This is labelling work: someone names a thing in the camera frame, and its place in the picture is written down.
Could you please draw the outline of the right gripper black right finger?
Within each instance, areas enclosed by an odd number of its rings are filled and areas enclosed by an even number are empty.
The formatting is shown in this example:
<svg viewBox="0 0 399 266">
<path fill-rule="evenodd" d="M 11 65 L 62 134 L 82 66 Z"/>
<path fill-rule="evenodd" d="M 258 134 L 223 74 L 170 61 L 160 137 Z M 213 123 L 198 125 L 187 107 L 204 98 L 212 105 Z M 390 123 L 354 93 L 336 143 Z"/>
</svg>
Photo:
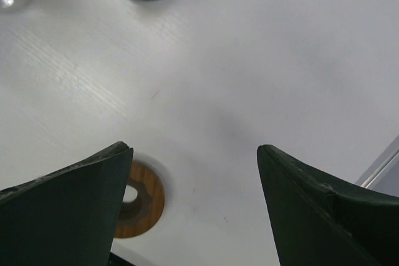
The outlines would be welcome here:
<svg viewBox="0 0 399 266">
<path fill-rule="evenodd" d="M 273 145 L 257 165 L 281 265 L 397 265 L 398 198 L 309 166 Z"/>
</svg>

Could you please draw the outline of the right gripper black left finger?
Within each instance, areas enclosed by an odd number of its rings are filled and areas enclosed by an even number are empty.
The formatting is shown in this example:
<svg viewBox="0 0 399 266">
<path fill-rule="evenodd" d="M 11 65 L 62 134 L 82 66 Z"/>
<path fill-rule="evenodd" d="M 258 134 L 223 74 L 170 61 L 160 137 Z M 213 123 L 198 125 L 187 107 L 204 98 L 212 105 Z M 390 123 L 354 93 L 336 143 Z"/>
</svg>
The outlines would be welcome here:
<svg viewBox="0 0 399 266">
<path fill-rule="evenodd" d="M 1 265 L 107 265 L 133 148 L 1 190 Z"/>
</svg>

